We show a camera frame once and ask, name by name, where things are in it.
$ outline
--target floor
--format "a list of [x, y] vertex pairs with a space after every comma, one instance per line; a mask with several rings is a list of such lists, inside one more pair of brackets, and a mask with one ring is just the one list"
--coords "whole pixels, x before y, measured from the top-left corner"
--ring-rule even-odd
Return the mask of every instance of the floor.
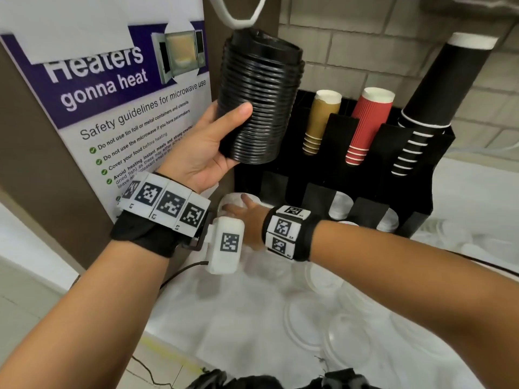
[[[0, 257], [0, 365], [25, 335], [60, 299], [46, 287]], [[185, 389], [201, 373], [200, 364], [171, 346], [143, 336], [134, 356], [152, 372], [156, 383]], [[135, 360], [128, 364], [118, 389], [150, 389], [149, 373]]]

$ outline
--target hand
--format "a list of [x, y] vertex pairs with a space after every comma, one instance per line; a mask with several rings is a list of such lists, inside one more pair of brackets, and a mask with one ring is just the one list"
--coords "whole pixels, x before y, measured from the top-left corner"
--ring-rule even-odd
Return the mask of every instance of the hand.
[[228, 204], [224, 205], [222, 209], [245, 223], [243, 242], [256, 251], [262, 250], [265, 248], [261, 237], [263, 221], [270, 209], [253, 202], [246, 194], [241, 196], [241, 200], [247, 208]]
[[252, 114], [249, 102], [241, 104], [215, 121], [217, 102], [213, 102], [198, 123], [176, 143], [157, 171], [184, 184], [197, 193], [212, 187], [237, 161], [218, 151], [220, 140]]

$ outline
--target yellow line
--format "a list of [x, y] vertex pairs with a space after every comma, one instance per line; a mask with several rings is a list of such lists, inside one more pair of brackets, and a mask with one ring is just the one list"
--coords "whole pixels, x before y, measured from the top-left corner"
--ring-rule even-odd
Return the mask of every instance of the yellow line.
[[193, 363], [188, 358], [186, 358], [184, 355], [179, 355], [176, 352], [170, 351], [165, 346], [163, 346], [162, 344], [160, 344], [158, 341], [154, 340], [151, 337], [148, 337], [146, 335], [142, 336], [141, 344], [145, 345], [152, 351], [158, 353], [164, 359], [170, 359], [177, 363], [180, 363], [183, 367], [187, 368], [192, 373], [195, 373], [195, 374], [202, 373], [202, 367], [198, 366], [196, 363]]

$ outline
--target purple banner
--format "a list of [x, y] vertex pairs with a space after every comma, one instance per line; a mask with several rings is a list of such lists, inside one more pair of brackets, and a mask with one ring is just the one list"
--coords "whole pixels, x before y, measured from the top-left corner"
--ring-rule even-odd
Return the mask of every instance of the purple banner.
[[[209, 70], [204, 22], [191, 24], [194, 31], [202, 30], [204, 40], [200, 75]], [[51, 120], [61, 129], [177, 84], [174, 77], [162, 83], [164, 73], [160, 71], [152, 41], [152, 33], [164, 34], [165, 27], [166, 24], [129, 26], [133, 49], [36, 65], [29, 63], [14, 35], [2, 35], [2, 39]]]

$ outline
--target black cup lid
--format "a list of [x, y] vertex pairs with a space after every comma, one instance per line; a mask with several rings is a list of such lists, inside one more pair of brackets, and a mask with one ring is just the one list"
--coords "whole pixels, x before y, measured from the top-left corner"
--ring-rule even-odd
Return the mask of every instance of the black cup lid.
[[301, 48], [253, 27], [235, 30], [229, 42], [232, 48], [239, 53], [282, 64], [294, 65], [299, 64], [302, 60]]

